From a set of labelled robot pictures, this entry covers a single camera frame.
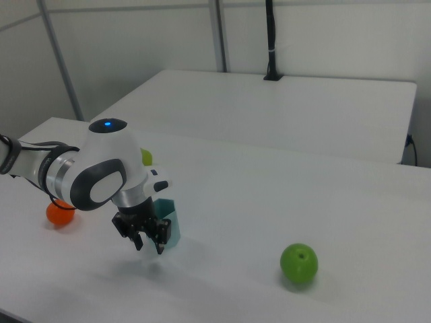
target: wall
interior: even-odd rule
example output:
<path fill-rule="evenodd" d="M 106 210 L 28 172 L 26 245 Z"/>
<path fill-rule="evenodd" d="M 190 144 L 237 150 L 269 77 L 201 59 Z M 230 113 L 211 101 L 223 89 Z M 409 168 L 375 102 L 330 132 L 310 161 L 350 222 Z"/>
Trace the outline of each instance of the wall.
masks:
<path fill-rule="evenodd" d="M 0 2 L 0 111 L 11 137 L 52 116 L 75 118 L 35 1 Z"/>
<path fill-rule="evenodd" d="M 163 69 L 222 71 L 214 1 L 47 0 L 46 8 L 86 120 Z"/>
<path fill-rule="evenodd" d="M 431 167 L 430 2 L 276 1 L 278 70 L 285 75 L 416 82 L 410 133 L 419 165 Z M 264 74 L 264 1 L 224 0 L 223 15 L 228 70 Z M 409 147 L 403 162 L 413 164 L 412 156 Z"/>

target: teal container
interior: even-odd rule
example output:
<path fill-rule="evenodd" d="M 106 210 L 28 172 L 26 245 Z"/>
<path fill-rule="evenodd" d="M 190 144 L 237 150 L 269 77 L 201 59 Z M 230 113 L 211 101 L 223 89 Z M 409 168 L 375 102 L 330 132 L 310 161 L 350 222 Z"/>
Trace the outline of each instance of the teal container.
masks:
<path fill-rule="evenodd" d="M 170 239 L 165 248 L 175 247 L 180 240 L 180 226 L 178 224 L 178 217 L 176 217 L 174 201 L 168 199 L 155 200 L 154 211 L 158 219 L 170 220 Z"/>

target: white table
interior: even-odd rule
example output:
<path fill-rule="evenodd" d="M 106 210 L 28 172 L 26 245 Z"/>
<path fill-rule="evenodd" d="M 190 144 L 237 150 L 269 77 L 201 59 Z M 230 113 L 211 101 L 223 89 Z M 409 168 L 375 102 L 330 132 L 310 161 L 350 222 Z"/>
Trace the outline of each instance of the white table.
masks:
<path fill-rule="evenodd" d="M 136 129 L 396 164 L 416 84 L 163 71 L 98 118 Z"/>
<path fill-rule="evenodd" d="M 52 118 L 23 140 L 80 145 Z M 33 322 L 427 322 L 431 172 L 251 145 L 136 132 L 172 176 L 182 238 L 158 256 L 111 223 L 109 203 L 55 230 L 49 199 L 0 177 L 0 308 Z M 314 248 L 298 289 L 279 257 Z"/>

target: green apple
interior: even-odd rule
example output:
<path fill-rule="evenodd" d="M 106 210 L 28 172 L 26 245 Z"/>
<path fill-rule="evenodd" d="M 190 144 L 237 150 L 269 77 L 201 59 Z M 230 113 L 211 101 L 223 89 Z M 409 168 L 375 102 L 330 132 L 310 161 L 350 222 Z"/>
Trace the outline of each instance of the green apple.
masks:
<path fill-rule="evenodd" d="M 145 149 L 141 148 L 141 154 L 142 154 L 142 163 L 144 166 L 151 166 L 153 164 L 153 155 Z"/>
<path fill-rule="evenodd" d="M 280 266 L 291 282 L 305 283 L 311 281 L 317 273 L 317 256 L 305 244 L 291 244 L 281 254 Z"/>

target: orange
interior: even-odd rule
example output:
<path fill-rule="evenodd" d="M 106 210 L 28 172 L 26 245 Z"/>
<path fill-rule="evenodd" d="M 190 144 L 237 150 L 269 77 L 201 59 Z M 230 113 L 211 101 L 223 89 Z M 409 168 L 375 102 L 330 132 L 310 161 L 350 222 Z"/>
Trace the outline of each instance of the orange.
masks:
<path fill-rule="evenodd" d="M 61 207 L 71 207 L 66 202 L 62 200 L 56 200 L 56 204 L 60 205 Z M 75 210 L 63 210 L 59 207 L 55 206 L 53 203 L 51 203 L 46 208 L 46 217 L 51 223 L 54 223 L 56 225 L 66 225 L 73 219 L 73 215 L 75 214 Z"/>

